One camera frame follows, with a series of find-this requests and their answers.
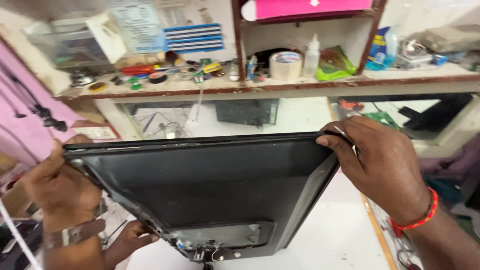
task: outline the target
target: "white cable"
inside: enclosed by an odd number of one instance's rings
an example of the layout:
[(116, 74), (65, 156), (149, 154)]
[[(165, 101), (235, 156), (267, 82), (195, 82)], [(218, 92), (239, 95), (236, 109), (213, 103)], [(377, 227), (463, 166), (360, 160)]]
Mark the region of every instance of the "white cable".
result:
[(20, 248), (23, 250), (23, 252), (27, 256), (27, 259), (32, 264), (33, 269), (43, 270), (40, 264), (38, 263), (38, 261), (36, 260), (35, 256), (33, 256), (32, 251), (28, 248), (27, 244), (25, 243), (25, 240), (22, 238), (22, 236), (18, 232), (17, 227), (15, 227), (15, 224), (13, 224), (12, 218), (8, 214), (7, 209), (5, 208), (1, 200), (0, 200), (0, 214), (5, 220), (5, 223), (7, 223), (7, 226), (12, 232), (15, 240), (17, 240), (17, 243), (20, 245)]

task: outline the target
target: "white table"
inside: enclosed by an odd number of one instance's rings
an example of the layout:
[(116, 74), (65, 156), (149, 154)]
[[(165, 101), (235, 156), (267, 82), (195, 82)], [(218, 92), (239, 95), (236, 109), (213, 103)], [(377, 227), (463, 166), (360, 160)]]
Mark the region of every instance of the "white table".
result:
[[(213, 263), (216, 270), (390, 270), (360, 192), (338, 172), (289, 247), (268, 257)], [(137, 250), (127, 270), (201, 270), (162, 240)]]

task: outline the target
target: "wooden shelf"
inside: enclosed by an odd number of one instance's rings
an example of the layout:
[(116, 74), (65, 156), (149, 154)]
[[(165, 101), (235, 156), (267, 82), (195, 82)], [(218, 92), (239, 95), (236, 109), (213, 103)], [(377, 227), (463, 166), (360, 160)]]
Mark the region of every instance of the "wooden shelf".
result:
[(374, 17), (377, 14), (375, 10), (357, 10), (345, 12), (324, 12), (311, 13), (294, 16), (284, 16), (265, 20), (257, 20), (254, 22), (241, 19), (240, 26), (257, 26), (257, 25), (273, 25), (286, 23), (303, 23), (312, 21), (334, 20), (334, 19), (348, 19), (348, 18), (365, 18)]
[[(140, 90), (131, 90), (130, 84), (115, 86), (109, 80), (115, 74), (104, 75), (97, 81), (107, 83), (107, 88), (103, 91), (92, 93), (88, 91), (88, 86), (75, 87), (68, 89), (55, 97), (57, 100), (72, 99), (99, 99), (99, 98), (136, 98), (136, 97), (164, 97), (164, 96), (183, 96), (200, 94), (200, 85), (193, 81), (178, 81), (174, 75), (168, 78), (166, 82), (154, 85), (148, 82)], [(232, 94), (232, 93), (259, 93), (287, 90), (308, 90), (318, 91), (323, 96), (344, 96), (344, 95), (395, 95), (405, 94), (398, 88), (387, 86), (400, 86), (410, 84), (423, 84), (419, 86), (416, 93), (444, 93), (444, 92), (470, 92), (462, 87), (444, 86), (443, 90), (436, 87), (428, 87), (431, 83), (467, 83), (480, 82), (480, 74), (462, 69), (455, 64), (445, 64), (444, 66), (432, 70), (421, 71), (366, 71), (364, 75), (352, 76), (346, 79), (317, 82), (315, 79), (300, 78), (294, 81), (278, 81), (266, 79), (266, 81), (254, 84), (251, 81), (245, 83), (229, 81), (228, 77), (214, 77), (203, 83), (204, 94)], [(382, 89), (369, 89), (368, 93), (362, 92), (365, 86), (384, 86)]]

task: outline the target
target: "glue bottle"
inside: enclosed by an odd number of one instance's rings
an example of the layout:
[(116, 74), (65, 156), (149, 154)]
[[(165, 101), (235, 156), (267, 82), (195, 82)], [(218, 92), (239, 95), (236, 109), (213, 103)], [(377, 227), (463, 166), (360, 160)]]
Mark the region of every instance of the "glue bottle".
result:
[(308, 44), (308, 51), (305, 53), (303, 65), (303, 77), (313, 78), (317, 74), (318, 62), (320, 60), (320, 42), (317, 34), (313, 34), (313, 39)]

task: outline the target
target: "black electrical tape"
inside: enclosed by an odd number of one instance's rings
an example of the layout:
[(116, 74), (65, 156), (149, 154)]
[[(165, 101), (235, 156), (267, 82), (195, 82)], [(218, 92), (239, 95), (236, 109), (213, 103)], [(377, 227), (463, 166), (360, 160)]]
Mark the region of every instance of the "black electrical tape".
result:
[(151, 74), (151, 75), (148, 77), (148, 79), (150, 80), (150, 83), (151, 83), (151, 84), (159, 84), (159, 83), (164, 82), (164, 81), (167, 79), (167, 76), (166, 76), (166, 75), (162, 75), (162, 76), (156, 78), (154, 74)]

